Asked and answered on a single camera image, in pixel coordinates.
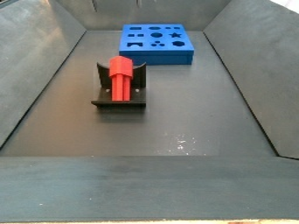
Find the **black block holder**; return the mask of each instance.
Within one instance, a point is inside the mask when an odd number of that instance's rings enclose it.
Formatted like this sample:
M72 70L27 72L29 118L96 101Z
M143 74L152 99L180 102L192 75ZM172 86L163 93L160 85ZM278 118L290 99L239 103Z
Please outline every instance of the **black block holder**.
M145 63L133 68L133 79L131 80L129 101L112 101L112 80L108 77L108 67L97 63L97 75L100 90L97 100L91 103L99 109L131 109L145 107Z

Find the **red block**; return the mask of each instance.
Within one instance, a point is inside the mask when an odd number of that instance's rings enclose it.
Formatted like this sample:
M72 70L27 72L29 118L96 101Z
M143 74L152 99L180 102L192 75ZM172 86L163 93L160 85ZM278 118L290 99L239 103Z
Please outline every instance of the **red block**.
M112 101L129 101L133 61L123 56L112 58L108 76L112 79Z

